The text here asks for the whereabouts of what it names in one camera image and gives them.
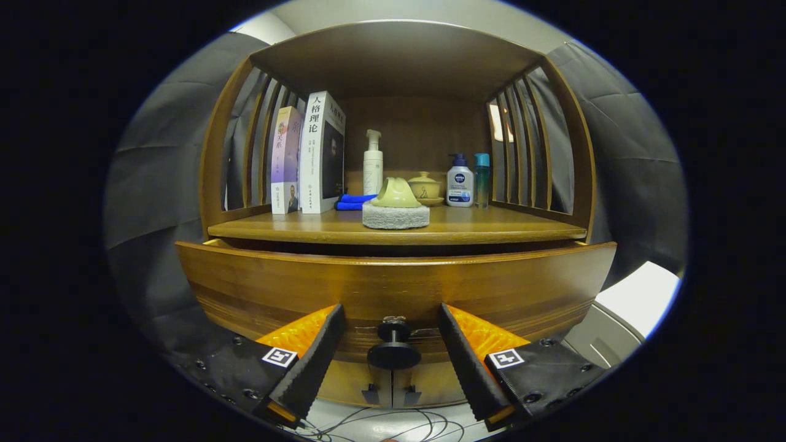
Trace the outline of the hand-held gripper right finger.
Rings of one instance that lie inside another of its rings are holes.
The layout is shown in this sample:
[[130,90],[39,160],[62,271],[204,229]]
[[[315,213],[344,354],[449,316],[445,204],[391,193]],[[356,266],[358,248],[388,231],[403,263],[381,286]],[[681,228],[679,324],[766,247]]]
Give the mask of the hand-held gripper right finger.
[[444,303],[438,327],[464,397],[489,431],[553,413],[615,369],[570,349],[561,329],[520,336]]

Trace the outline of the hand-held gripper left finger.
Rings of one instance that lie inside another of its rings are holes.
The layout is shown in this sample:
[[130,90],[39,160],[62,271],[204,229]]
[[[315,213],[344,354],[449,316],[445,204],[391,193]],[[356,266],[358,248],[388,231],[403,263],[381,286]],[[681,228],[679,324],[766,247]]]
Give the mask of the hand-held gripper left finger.
[[179,369],[231,405],[272,424],[306,419],[346,330],[342,304],[307,314],[263,338],[234,336],[179,354]]

